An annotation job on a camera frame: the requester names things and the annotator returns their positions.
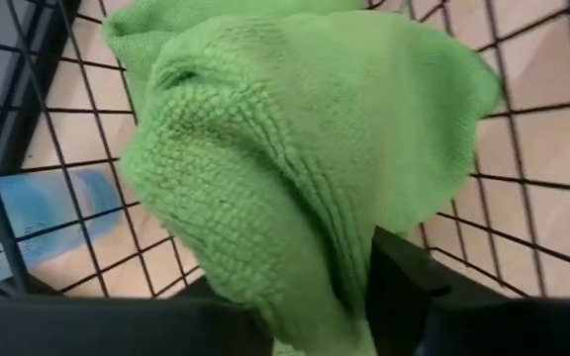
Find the green cloth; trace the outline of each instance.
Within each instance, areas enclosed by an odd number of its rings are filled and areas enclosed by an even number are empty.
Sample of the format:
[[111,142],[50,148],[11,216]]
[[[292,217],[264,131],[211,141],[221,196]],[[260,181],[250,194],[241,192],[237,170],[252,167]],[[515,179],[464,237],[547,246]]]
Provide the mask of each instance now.
[[227,2],[142,0],[105,23],[141,119],[124,178],[280,341],[373,355],[374,227],[449,202],[498,80],[403,16],[335,12],[359,1]]

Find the shopping cart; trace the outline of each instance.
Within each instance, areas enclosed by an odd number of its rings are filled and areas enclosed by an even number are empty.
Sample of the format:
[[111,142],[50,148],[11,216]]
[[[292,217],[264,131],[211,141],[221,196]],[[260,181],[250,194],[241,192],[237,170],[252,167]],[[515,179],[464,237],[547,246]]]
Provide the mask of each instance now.
[[[76,35],[77,23],[100,26],[99,17],[106,16],[106,5],[113,3],[0,2],[0,9],[5,10],[1,19],[6,19],[16,34],[11,42],[0,41],[0,51],[13,57],[6,90],[0,94],[0,177],[60,172],[76,214],[74,221],[15,235],[0,194],[0,243],[12,271],[12,278],[0,282],[0,354],[269,354],[272,340],[260,319],[253,311],[215,296],[205,279],[199,278],[199,267],[187,267],[178,240],[168,233],[153,243],[144,244],[141,239],[133,216],[139,203],[123,189],[116,170],[119,157],[104,120],[127,116],[137,122],[125,68],[115,58],[90,59]],[[533,39],[540,39],[538,42],[558,45],[558,49],[563,45],[565,50],[553,53],[570,57],[570,1],[541,3],[540,7],[526,7],[477,0],[469,5],[476,16],[466,16],[470,20],[464,22],[459,20],[463,18],[459,13],[469,11],[465,0],[369,3],[369,9],[407,12],[417,21],[474,45],[501,75],[504,92],[503,105],[479,126],[479,135],[484,134],[485,141],[491,143],[479,144],[468,184],[449,208],[421,224],[411,236],[410,240],[422,248],[382,229],[376,231],[367,315],[380,355],[570,355],[570,222],[563,221],[570,214],[562,217],[547,208],[563,204],[560,212],[570,212],[570,165],[552,168],[546,158],[538,159],[543,151],[553,154],[550,148],[564,137],[570,139],[564,135],[570,134],[570,71],[559,67],[538,74],[542,69],[539,63],[549,66],[558,59],[546,57],[529,66],[529,61],[514,63],[507,54],[508,49],[525,49],[536,43]],[[95,16],[89,12],[90,6],[97,8]],[[520,6],[521,11],[505,21],[502,11],[507,6]],[[546,30],[555,24],[561,27]],[[525,36],[535,38],[516,44]],[[67,49],[71,56],[62,54]],[[542,53],[542,48],[535,50]],[[79,72],[81,93],[89,108],[54,105],[50,97],[57,84],[54,76],[64,63]],[[102,98],[94,91],[97,70],[117,75],[126,92],[127,109],[102,105]],[[539,79],[517,87],[514,82],[520,77]],[[543,86],[564,90],[542,92]],[[542,94],[526,94],[534,88]],[[70,114],[90,119],[90,128],[98,133],[102,157],[68,159],[56,124],[62,118],[56,116]],[[54,164],[27,167],[28,145],[42,123],[47,144],[53,147]],[[528,132],[537,133],[538,125],[550,128],[532,136],[531,143],[526,142]],[[570,161],[570,154],[549,158],[550,162]],[[120,205],[84,216],[70,174],[98,164],[106,165],[108,176],[115,181]],[[132,240],[134,251],[103,261],[88,224],[111,214],[124,216],[126,235],[121,238]],[[29,272],[19,243],[73,226],[80,229],[93,271],[55,288],[31,273],[34,271]],[[559,238],[552,234],[555,231]],[[168,268],[177,275],[160,286],[146,255],[161,245],[172,251],[173,266]],[[120,296],[112,293],[107,278],[126,264],[142,271],[142,289],[148,297],[175,296],[169,301],[60,297],[90,283],[97,286],[100,296]]]

